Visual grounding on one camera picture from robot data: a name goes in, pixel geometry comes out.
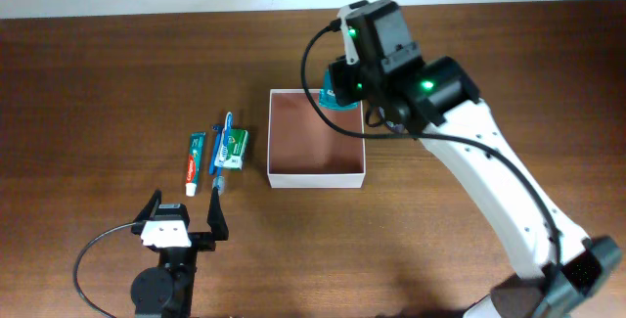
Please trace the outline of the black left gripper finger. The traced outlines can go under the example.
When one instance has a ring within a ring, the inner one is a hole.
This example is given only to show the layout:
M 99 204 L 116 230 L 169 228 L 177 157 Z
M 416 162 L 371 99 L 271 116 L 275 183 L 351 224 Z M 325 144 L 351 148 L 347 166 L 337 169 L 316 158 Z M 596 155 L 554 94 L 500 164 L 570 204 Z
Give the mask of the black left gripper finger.
M 142 208 L 142 210 L 135 217 L 135 222 L 147 221 L 154 216 L 157 208 L 161 204 L 162 193 L 161 190 L 156 189 L 146 205 Z
M 215 241 L 228 241 L 229 228 L 223 214 L 218 188 L 213 188 L 206 222 Z

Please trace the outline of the teal Listerine mouthwash bottle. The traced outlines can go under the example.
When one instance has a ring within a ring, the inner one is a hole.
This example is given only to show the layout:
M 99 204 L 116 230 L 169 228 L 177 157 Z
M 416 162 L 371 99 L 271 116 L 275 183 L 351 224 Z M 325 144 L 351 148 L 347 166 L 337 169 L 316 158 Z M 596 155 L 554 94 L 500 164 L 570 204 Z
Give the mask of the teal Listerine mouthwash bottle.
M 352 103 L 347 106 L 340 106 L 338 104 L 331 82 L 331 75 L 328 70 L 325 71 L 323 86 L 319 92 L 319 105 L 333 111 L 350 111 L 356 110 L 359 107 L 358 103 Z

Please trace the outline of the pink box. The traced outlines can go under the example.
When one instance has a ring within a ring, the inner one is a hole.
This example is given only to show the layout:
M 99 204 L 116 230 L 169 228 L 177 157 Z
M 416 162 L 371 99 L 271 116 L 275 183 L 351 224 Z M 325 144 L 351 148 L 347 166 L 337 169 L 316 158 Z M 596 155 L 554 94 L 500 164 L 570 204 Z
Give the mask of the pink box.
M 366 175 L 365 141 L 332 130 L 301 89 L 272 89 L 266 170 L 275 189 L 358 189 Z

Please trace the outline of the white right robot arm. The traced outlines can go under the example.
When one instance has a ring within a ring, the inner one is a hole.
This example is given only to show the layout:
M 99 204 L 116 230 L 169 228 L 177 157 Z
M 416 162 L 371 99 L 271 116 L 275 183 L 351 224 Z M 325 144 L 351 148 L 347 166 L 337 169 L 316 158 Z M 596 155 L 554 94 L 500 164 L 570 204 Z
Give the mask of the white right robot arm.
M 341 58 L 329 67 L 342 105 L 368 101 L 404 126 L 456 177 L 507 253 L 512 277 L 466 317 L 566 317 L 622 260 L 610 236 L 590 237 L 542 190 L 502 135 L 487 103 L 453 59 L 379 67 Z

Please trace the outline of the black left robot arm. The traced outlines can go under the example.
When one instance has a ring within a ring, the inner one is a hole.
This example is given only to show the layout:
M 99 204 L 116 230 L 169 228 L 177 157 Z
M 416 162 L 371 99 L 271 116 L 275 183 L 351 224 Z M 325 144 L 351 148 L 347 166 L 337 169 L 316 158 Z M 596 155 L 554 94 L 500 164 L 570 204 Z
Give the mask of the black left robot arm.
M 205 232 L 191 232 L 186 206 L 165 204 L 160 190 L 135 217 L 131 233 L 158 254 L 158 264 L 139 273 L 131 285 L 136 317 L 191 315 L 198 254 L 214 251 L 218 242 L 229 239 L 221 194 L 220 187 L 212 188 L 206 218 L 209 229 Z

